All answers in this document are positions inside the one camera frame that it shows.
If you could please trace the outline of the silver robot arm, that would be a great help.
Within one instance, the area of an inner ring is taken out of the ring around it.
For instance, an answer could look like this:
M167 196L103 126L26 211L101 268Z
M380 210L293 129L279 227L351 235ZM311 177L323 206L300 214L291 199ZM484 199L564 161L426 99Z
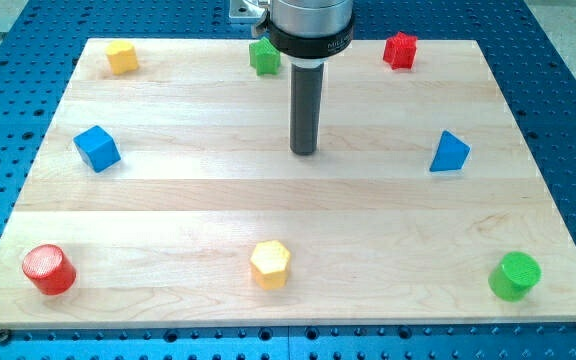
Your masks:
M353 0L272 0L259 5L264 12L252 25L252 36L267 35L297 67L317 68L353 40Z

